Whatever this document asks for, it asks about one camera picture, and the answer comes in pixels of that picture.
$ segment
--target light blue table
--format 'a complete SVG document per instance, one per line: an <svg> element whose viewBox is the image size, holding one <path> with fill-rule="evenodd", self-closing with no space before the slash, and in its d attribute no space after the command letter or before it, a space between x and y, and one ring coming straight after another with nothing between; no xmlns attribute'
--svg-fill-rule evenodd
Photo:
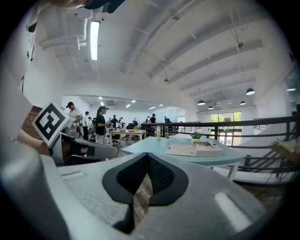
<svg viewBox="0 0 300 240"><path fill-rule="evenodd" d="M236 151L230 149L229 147L223 145L222 143L216 141L212 138L203 138L203 142L210 141L216 144L223 150L223 155L221 157L191 157L191 156L181 156L181 155L170 155L165 154L165 151L170 144L184 144L190 145L190 138L171 138L170 142L162 137L159 141L156 137L147 137L146 139L132 144L129 147L123 148L122 151L127 154L140 153L140 152L151 152L157 154L165 154L166 156L173 157L185 162L191 162L207 167L217 167L217 166L228 166L230 165L230 171L228 174L229 180L233 180L235 173L238 169L240 161L244 160L244 156L237 153Z"/></svg>

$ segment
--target window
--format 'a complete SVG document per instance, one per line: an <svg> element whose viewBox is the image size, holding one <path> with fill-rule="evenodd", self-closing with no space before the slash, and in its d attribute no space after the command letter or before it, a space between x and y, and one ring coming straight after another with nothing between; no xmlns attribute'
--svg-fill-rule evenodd
<svg viewBox="0 0 300 240"><path fill-rule="evenodd" d="M235 122L242 121L242 112L225 112L210 115L210 122ZM215 127L211 127L210 134L214 135ZM219 127L218 141L227 146L241 144L242 126Z"/></svg>

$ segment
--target white ceiling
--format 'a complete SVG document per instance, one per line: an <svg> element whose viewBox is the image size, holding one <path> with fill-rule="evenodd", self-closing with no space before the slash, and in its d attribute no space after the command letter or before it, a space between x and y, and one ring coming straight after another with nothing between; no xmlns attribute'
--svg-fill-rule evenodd
<svg viewBox="0 0 300 240"><path fill-rule="evenodd" d="M49 8L42 14L48 39L83 34L89 14L84 8ZM91 16L86 46L79 50L71 41L50 48L67 74L139 74L155 84L175 84L196 102L234 99L253 88L263 46L272 37L269 17L252 0L126 0L111 15L98 9ZM97 61L90 58L91 20L101 22ZM240 48L235 34L243 43ZM108 101L122 106L129 102ZM140 110L150 105L135 103Z"/></svg>
<svg viewBox="0 0 300 240"><path fill-rule="evenodd" d="M83 98L86 99L91 105L101 106L101 102L103 102L104 106L108 108L119 108L119 109L151 112L161 107L165 107L165 106L159 106L159 104L157 103L151 103L146 101L136 101L132 103L133 99L125 99L125 98L118 98L118 97L112 98L112 97L102 96L102 99L99 99L99 96L98 97L84 96Z"/></svg>

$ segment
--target ceiling vent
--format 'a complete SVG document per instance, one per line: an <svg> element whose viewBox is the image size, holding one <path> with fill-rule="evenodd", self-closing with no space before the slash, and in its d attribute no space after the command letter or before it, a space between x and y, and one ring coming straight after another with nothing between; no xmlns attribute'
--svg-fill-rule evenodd
<svg viewBox="0 0 300 240"><path fill-rule="evenodd" d="M107 8L108 6L110 5L111 3L110 2L107 2L105 3L103 6L102 6L102 13L107 13Z"/></svg>
<svg viewBox="0 0 300 240"><path fill-rule="evenodd" d="M110 2L105 3L102 7L94 9L95 13L107 13L107 8L110 5Z"/></svg>

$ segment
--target floor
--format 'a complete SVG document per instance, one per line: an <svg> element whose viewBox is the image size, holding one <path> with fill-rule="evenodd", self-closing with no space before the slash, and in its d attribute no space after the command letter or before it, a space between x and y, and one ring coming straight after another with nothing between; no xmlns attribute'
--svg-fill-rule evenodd
<svg viewBox="0 0 300 240"><path fill-rule="evenodd" d="M116 157L110 158L120 158L126 156L127 154L122 152L121 149L130 146L138 140L124 139L121 144L116 143L115 147L119 149L119 154ZM255 196L266 208L266 210L276 206L284 195L284 188L264 188L264 187L249 187L241 186ZM141 186L134 195L134 218L135 225L137 226L147 214L149 208L149 199L152 196L152 184L148 175L146 175Z"/></svg>

